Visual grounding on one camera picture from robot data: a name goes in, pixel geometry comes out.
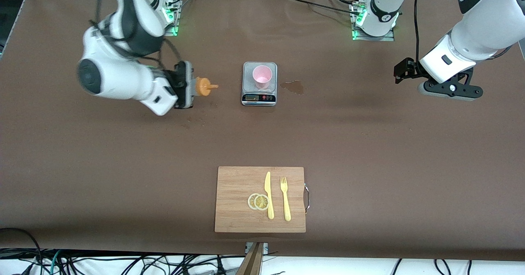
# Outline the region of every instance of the plastic knife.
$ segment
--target plastic knife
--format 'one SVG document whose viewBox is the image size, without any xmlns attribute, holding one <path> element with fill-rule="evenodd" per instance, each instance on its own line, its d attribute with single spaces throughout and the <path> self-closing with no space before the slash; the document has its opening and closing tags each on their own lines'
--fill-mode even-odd
<svg viewBox="0 0 525 275">
<path fill-rule="evenodd" d="M 274 206 L 272 204 L 272 185 L 270 183 L 270 172 L 266 174 L 266 180 L 264 181 L 264 191 L 268 194 L 268 219 L 274 219 Z"/>
</svg>

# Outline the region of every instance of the brown tablecloth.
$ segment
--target brown tablecloth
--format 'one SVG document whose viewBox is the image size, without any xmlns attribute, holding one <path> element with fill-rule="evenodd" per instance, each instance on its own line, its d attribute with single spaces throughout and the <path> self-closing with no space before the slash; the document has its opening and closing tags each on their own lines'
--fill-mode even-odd
<svg viewBox="0 0 525 275">
<path fill-rule="evenodd" d="M 220 88 L 157 117 L 79 86 L 94 0 L 25 0 L 0 62 L 0 226 L 44 248 L 243 253 L 268 241 L 281 255 L 524 260 L 523 57 L 515 46 L 477 66 L 485 93 L 471 103 L 395 85 L 393 66 L 414 56 L 412 6 L 389 43 L 352 41 L 346 15 L 294 0 L 190 0 L 171 40 Z M 460 19 L 456 0 L 420 0 L 422 54 Z M 163 60 L 177 62 L 167 46 Z M 277 63 L 304 94 L 242 106 L 247 61 Z M 216 234 L 218 166 L 304 167 L 307 232 Z"/>
</svg>

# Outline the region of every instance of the liquid spill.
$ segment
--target liquid spill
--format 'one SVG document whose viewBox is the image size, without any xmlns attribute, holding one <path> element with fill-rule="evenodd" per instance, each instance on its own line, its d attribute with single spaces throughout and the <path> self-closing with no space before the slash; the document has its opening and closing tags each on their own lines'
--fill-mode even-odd
<svg viewBox="0 0 525 275">
<path fill-rule="evenodd" d="M 302 95 L 304 94 L 304 87 L 302 86 L 299 80 L 294 80 L 292 82 L 283 82 L 280 84 L 282 88 L 286 88 L 294 94 Z"/>
</svg>

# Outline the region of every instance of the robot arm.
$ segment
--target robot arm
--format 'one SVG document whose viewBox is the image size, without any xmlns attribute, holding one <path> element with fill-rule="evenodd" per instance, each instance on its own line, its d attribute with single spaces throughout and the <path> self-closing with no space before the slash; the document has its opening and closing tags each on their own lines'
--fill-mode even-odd
<svg viewBox="0 0 525 275">
<path fill-rule="evenodd" d="M 158 52 L 173 0 L 117 0 L 118 9 L 84 33 L 84 55 L 78 65 L 83 88 L 94 96 L 135 99 L 162 116 L 171 108 L 190 108 L 195 95 L 216 88 L 193 78 L 190 62 L 174 71 L 140 64 L 137 58 Z"/>
<path fill-rule="evenodd" d="M 473 67 L 525 38 L 525 0 L 458 2 L 463 19 L 420 61 L 406 58 L 397 64 L 396 84 L 425 77 L 428 81 L 418 88 L 422 94 L 473 101 L 483 94 L 470 85 Z"/>
<path fill-rule="evenodd" d="M 371 36 L 386 35 L 395 26 L 399 8 L 405 0 L 364 0 L 366 12 L 356 26 Z"/>
<path fill-rule="evenodd" d="M 525 0 L 458 1 L 463 19 L 420 61 L 438 83 L 525 38 Z"/>
</svg>

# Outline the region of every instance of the plastic fork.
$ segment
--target plastic fork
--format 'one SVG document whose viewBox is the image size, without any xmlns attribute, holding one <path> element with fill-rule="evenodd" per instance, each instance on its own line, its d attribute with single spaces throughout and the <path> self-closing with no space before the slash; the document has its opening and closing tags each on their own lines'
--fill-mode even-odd
<svg viewBox="0 0 525 275">
<path fill-rule="evenodd" d="M 292 219 L 292 215 L 290 213 L 290 205 L 288 204 L 288 196 L 286 193 L 288 192 L 288 183 L 286 182 L 286 178 L 281 178 L 281 191 L 283 191 L 283 199 L 285 203 L 285 221 L 289 222 Z"/>
</svg>

